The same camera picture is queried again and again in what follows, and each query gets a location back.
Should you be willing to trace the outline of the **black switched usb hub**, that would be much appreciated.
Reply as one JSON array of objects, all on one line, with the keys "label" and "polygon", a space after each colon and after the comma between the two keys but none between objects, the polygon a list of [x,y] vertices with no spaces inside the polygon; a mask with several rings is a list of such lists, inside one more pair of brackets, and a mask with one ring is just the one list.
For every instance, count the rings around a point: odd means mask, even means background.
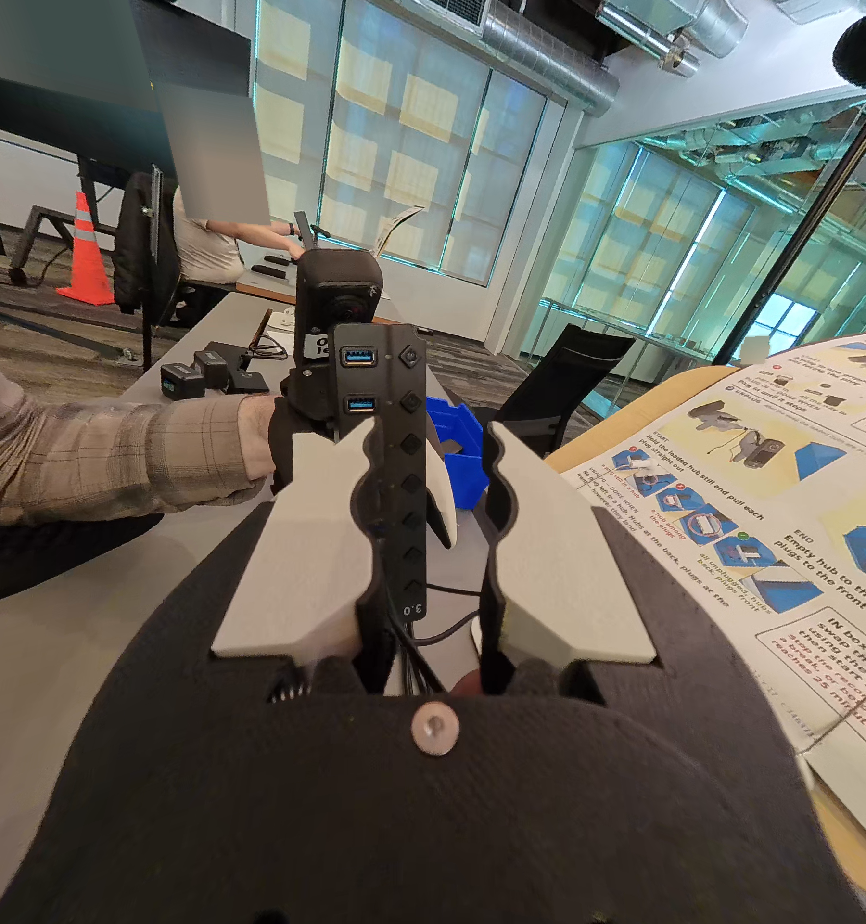
[{"label": "black switched usb hub", "polygon": [[329,334],[336,438],[363,419],[381,427],[376,532],[393,605],[407,627],[427,615],[426,355],[409,324],[341,322]]}]

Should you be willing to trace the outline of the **blue plastic bin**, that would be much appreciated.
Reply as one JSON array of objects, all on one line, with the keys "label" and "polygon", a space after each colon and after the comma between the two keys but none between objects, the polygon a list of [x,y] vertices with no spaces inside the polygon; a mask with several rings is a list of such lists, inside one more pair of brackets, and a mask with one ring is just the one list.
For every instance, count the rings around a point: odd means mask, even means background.
[{"label": "blue plastic bin", "polygon": [[473,510],[488,485],[482,464],[483,428],[464,404],[427,398],[427,414],[443,451],[456,508]]}]

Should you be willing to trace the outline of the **orange traffic cone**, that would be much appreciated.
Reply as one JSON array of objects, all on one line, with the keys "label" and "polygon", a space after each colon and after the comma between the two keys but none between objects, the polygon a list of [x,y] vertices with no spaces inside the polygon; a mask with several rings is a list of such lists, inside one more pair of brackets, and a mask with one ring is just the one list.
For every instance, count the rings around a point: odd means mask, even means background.
[{"label": "orange traffic cone", "polygon": [[83,191],[76,194],[71,281],[69,286],[57,288],[56,293],[91,306],[115,303]]}]

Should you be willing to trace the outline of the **large black monitor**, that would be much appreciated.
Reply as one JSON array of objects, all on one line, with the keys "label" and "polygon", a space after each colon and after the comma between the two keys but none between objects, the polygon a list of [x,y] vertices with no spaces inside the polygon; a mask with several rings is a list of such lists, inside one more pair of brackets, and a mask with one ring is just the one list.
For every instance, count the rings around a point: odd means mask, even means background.
[{"label": "large black monitor", "polygon": [[[134,2],[150,75],[221,93],[249,87],[252,42],[166,2]],[[0,77],[0,130],[130,173],[177,170],[162,114]]]}]

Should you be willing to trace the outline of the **black battery charger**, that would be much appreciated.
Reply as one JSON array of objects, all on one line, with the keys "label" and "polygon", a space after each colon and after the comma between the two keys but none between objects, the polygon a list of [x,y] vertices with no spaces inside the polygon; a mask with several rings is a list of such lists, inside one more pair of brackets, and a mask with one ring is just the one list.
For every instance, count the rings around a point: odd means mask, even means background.
[{"label": "black battery charger", "polygon": [[193,368],[207,391],[225,395],[264,395],[269,387],[262,374],[249,369],[255,359],[250,347],[211,342],[194,353]]}]

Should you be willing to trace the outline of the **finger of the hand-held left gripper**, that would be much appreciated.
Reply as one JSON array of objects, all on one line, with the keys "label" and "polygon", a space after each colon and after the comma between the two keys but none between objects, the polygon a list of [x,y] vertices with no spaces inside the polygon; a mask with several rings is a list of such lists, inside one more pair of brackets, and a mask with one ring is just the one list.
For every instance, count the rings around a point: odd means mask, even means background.
[{"label": "finger of the hand-held left gripper", "polygon": [[352,490],[353,453],[316,433],[293,436],[291,487],[295,490]]},{"label": "finger of the hand-held left gripper", "polygon": [[437,451],[426,452],[426,492],[427,525],[449,550],[458,539],[457,516],[450,476]]}]

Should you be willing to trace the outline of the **rectangular metal duct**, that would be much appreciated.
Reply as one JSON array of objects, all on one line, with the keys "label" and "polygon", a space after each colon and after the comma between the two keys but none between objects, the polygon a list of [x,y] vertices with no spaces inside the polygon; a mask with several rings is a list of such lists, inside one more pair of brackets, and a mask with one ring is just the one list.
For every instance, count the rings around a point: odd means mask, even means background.
[{"label": "rectangular metal duct", "polygon": [[675,33],[665,34],[610,2],[599,2],[596,19],[658,61],[668,56],[681,56],[689,48],[688,40],[676,38]]}]

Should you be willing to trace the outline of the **silver spiral duct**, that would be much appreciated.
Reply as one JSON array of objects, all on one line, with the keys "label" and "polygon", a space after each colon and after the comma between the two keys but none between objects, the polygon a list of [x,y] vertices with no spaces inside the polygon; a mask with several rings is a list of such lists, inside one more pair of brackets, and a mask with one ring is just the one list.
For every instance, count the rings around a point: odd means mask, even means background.
[{"label": "silver spiral duct", "polygon": [[591,117],[611,109],[620,83],[601,63],[570,47],[503,2],[488,2],[481,38],[492,52],[578,100]]}]

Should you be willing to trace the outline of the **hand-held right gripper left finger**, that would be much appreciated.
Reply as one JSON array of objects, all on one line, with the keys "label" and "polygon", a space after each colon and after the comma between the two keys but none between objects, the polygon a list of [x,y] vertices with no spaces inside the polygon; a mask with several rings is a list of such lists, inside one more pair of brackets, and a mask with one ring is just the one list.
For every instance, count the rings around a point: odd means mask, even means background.
[{"label": "hand-held right gripper left finger", "polygon": [[368,692],[382,694],[395,641],[375,530],[380,424],[364,419],[339,443],[352,450],[353,489],[279,491],[211,651],[286,656],[308,672],[340,657]]}]

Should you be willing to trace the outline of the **black jacket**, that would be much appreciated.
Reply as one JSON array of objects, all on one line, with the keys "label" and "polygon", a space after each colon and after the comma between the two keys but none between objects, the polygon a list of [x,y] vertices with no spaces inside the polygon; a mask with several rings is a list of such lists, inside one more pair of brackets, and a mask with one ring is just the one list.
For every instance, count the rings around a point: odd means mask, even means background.
[{"label": "black jacket", "polygon": [[150,323],[161,325],[170,318],[181,278],[181,264],[173,232],[175,179],[162,179],[162,206],[158,259],[150,248],[152,177],[137,172],[129,178],[121,203],[115,234],[114,295],[121,311],[144,310]]}]

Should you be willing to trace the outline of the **printed instruction sheet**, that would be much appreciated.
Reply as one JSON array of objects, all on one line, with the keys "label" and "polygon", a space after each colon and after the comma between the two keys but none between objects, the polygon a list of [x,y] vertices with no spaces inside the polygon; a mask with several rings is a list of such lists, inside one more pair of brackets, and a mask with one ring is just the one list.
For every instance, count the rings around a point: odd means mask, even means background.
[{"label": "printed instruction sheet", "polygon": [[733,372],[565,477],[709,613],[866,829],[866,333]]}]

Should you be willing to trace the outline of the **silver insulated duct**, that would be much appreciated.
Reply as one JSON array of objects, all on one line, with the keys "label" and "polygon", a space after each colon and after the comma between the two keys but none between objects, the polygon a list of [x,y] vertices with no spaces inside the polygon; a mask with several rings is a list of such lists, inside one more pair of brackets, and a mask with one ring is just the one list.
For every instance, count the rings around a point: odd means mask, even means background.
[{"label": "silver insulated duct", "polygon": [[724,59],[741,42],[748,19],[729,1],[704,1],[682,33],[716,59]]}]

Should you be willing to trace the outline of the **black office chair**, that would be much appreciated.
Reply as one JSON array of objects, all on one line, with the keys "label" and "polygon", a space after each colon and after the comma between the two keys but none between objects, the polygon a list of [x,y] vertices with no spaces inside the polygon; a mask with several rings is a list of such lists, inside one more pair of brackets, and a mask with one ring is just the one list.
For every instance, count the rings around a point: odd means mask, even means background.
[{"label": "black office chair", "polygon": [[538,456],[557,451],[583,400],[624,358],[635,340],[567,325],[549,352],[499,409],[473,408],[486,430],[501,422]]}]

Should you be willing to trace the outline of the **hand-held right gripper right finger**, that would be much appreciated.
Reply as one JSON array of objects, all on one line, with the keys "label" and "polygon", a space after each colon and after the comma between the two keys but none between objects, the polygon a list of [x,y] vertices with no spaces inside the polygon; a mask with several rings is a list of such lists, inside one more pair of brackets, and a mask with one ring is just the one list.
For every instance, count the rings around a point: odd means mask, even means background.
[{"label": "hand-held right gripper right finger", "polygon": [[483,691],[539,660],[647,665],[646,625],[588,502],[501,422],[485,436],[488,540],[478,619]]}]

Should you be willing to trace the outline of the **window with roller blinds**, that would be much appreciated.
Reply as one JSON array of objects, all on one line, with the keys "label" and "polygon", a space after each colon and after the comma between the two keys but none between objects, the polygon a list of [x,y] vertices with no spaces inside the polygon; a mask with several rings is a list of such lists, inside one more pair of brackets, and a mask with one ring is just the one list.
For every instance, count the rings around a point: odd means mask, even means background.
[{"label": "window with roller blinds", "polygon": [[[542,356],[567,324],[612,321],[713,358],[811,199],[815,172],[719,179],[634,141],[593,162],[522,353]],[[866,184],[850,184],[748,335],[771,353],[866,331]]]},{"label": "window with roller blinds", "polygon": [[549,101],[372,2],[256,2],[253,101],[270,217],[490,282]]}]

